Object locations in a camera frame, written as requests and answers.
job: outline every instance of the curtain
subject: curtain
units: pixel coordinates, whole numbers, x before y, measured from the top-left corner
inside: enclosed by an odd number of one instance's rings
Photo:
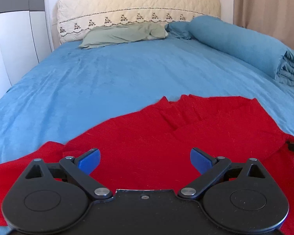
[[[294,0],[234,0],[233,22],[294,49]]]

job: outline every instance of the red towel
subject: red towel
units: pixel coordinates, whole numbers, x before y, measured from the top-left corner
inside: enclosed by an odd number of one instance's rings
[[[190,150],[199,147],[212,156],[233,162],[258,158],[290,202],[282,230],[294,234],[294,153],[282,132],[256,99],[182,96],[177,102],[162,98],[141,111],[112,118],[66,145],[48,142],[36,152],[0,165],[0,226],[6,225],[1,203],[17,177],[34,158],[58,162],[91,148],[101,162],[91,174],[116,189],[174,189],[178,191],[200,174],[190,162]]]

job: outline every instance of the bed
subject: bed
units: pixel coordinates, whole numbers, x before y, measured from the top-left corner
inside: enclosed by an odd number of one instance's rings
[[[59,25],[60,35],[65,35],[63,29]],[[257,98],[277,125],[294,135],[294,86],[196,39],[169,35],[81,50],[81,41],[66,38],[0,99],[0,163],[47,141],[66,143],[163,96],[177,100],[182,94]],[[0,234],[6,231],[0,228]]]

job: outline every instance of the quilted headboard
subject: quilted headboard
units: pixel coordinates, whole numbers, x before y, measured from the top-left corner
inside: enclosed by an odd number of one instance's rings
[[[57,27],[64,43],[82,40],[96,26],[220,18],[220,11],[219,0],[58,0]]]

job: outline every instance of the screw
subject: screw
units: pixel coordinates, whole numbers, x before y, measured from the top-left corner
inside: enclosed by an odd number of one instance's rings
[[[181,190],[181,194],[185,196],[192,196],[196,193],[196,190],[194,188],[185,187]]]
[[[95,190],[95,194],[98,196],[107,196],[110,193],[110,190],[105,187],[100,187]]]

